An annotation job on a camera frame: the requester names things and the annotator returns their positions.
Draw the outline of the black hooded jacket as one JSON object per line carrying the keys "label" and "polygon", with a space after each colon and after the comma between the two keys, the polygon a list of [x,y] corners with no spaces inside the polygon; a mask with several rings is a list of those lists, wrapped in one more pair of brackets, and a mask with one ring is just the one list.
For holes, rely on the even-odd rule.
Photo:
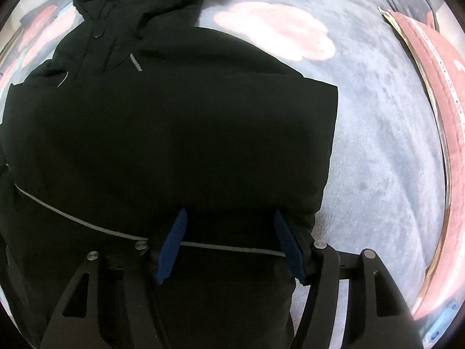
{"label": "black hooded jacket", "polygon": [[311,228],[337,88],[198,26],[204,0],[74,0],[83,22],[10,87],[1,287],[39,348],[98,240],[185,234],[158,314],[171,348],[289,348],[276,216]]}

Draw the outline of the grey floral bed cover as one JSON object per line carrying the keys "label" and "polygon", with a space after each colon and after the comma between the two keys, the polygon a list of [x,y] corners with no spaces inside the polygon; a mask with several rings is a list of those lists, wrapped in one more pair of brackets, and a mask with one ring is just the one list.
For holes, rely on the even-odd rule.
{"label": "grey floral bed cover", "polygon": [[[10,87],[51,60],[83,22],[73,1],[19,0],[26,12],[2,59],[1,122]],[[198,26],[249,42],[337,88],[328,177],[314,225],[304,228],[337,251],[375,251],[411,310],[441,237],[445,167],[418,68],[379,12],[388,9],[385,0],[204,0]],[[293,339],[309,293],[295,281]],[[348,288],[342,280],[330,346],[343,342]],[[1,346],[34,348],[2,287]]]}

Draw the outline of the grey pillow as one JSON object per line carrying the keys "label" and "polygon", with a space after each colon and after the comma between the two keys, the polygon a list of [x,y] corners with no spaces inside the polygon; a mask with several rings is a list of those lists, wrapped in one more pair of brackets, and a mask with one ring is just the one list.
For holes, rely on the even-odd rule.
{"label": "grey pillow", "polygon": [[436,13],[434,13],[433,4],[430,0],[385,0],[394,12],[413,18],[422,22],[431,29],[440,32],[437,22]]}

